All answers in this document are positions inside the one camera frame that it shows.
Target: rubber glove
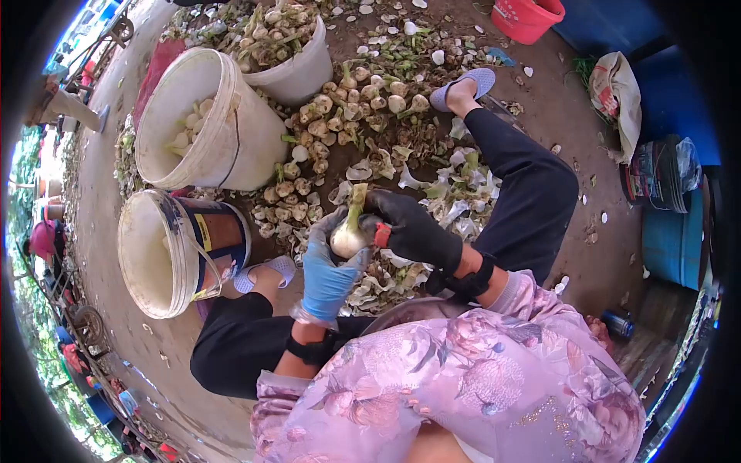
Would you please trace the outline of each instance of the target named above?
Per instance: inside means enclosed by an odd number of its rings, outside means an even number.
[[[458,269],[463,240],[440,227],[411,196],[374,188],[365,197],[364,212],[391,225],[388,247],[397,256],[427,262],[447,274]]]
[[[299,322],[336,329],[339,308],[371,260],[371,249],[365,247],[342,265],[332,262],[328,237],[347,215],[346,206],[338,207],[309,229],[304,254],[304,298],[290,310]]]

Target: blue glove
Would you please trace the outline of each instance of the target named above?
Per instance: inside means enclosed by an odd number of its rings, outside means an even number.
[[[347,207],[338,207],[312,226],[308,249],[304,254],[304,298],[301,306],[306,313],[328,324],[337,318],[339,308],[348,298],[353,284],[371,260],[371,249],[364,247],[339,267],[332,262],[327,238],[347,215]]]

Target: black glove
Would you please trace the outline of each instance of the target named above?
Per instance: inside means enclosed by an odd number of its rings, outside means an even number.
[[[391,225],[388,246],[394,254],[442,268],[446,275],[452,275],[458,269],[463,241],[440,227],[411,196],[388,190],[370,190],[365,197],[365,212],[375,214]]]

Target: plastic slipper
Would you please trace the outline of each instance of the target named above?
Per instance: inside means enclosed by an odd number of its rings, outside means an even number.
[[[255,283],[249,277],[250,270],[261,265],[272,268],[283,275],[283,282],[278,286],[281,289],[287,287],[293,276],[296,275],[296,264],[293,263],[293,259],[288,256],[278,256],[273,260],[243,268],[239,275],[234,278],[234,288],[240,293],[249,293],[255,286]]]
[[[460,82],[463,79],[473,79],[476,81],[476,96],[474,96],[473,99],[477,100],[491,90],[496,81],[496,75],[494,75],[494,71],[488,67],[472,69],[456,80],[448,82],[444,87],[432,92],[432,95],[430,95],[430,104],[432,104],[432,107],[438,111],[442,111],[443,113],[449,113],[451,109],[445,104],[445,97],[448,96],[448,89],[450,89],[452,84]]]

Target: pink floral shirt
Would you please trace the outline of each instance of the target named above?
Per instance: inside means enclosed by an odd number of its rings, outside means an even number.
[[[582,316],[528,270],[509,273],[487,309],[429,298],[394,312],[387,324],[426,319],[348,342],[311,381],[262,373],[257,461],[403,462],[428,420],[489,461],[635,458],[638,395]]]

